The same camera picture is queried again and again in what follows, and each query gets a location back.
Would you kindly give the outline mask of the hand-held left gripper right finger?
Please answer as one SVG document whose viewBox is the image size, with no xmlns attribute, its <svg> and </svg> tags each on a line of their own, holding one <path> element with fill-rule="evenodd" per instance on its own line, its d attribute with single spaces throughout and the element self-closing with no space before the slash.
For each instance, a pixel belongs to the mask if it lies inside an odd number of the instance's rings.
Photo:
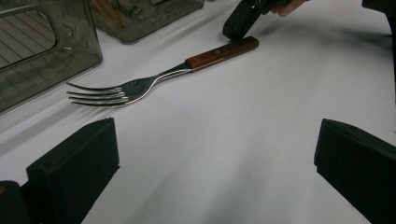
<svg viewBox="0 0 396 224">
<path fill-rule="evenodd" d="M 321 122 L 314 164 L 372 224 L 396 224 L 396 147 L 350 124 Z"/>
</svg>

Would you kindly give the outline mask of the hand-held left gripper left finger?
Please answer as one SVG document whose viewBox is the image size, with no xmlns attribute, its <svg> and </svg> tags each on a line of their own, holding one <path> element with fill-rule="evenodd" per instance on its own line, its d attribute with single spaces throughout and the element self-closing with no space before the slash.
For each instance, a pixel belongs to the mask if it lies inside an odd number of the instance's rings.
<svg viewBox="0 0 396 224">
<path fill-rule="evenodd" d="M 28 166 L 35 224 L 80 224 L 120 168 L 115 121 L 97 120 Z"/>
</svg>

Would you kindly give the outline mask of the wooden-handled metal fork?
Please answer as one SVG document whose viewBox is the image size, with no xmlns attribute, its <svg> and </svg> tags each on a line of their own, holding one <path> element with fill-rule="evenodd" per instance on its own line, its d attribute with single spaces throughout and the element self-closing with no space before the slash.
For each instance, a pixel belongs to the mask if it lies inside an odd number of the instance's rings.
<svg viewBox="0 0 396 224">
<path fill-rule="evenodd" d="M 69 83 L 80 92 L 68 91 L 66 94 L 73 104 L 98 107 L 120 107 L 134 104 L 143 99 L 159 82 L 172 77 L 194 73 L 217 63 L 222 63 L 259 46 L 259 40 L 253 36 L 228 43 L 216 49 L 192 56 L 156 76 L 142 77 L 114 87 L 88 88 Z"/>
</svg>

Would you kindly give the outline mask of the smoky translucent plastic bin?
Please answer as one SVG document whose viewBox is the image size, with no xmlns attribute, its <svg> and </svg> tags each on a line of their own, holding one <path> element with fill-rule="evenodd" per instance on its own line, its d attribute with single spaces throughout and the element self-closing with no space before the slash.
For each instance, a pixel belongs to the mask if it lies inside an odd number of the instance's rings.
<svg viewBox="0 0 396 224">
<path fill-rule="evenodd" d="M 89 0 L 0 0 L 0 113 L 102 59 Z"/>
<path fill-rule="evenodd" d="M 133 44 L 201 9 L 205 0 L 90 0 L 95 26 Z"/>
</svg>

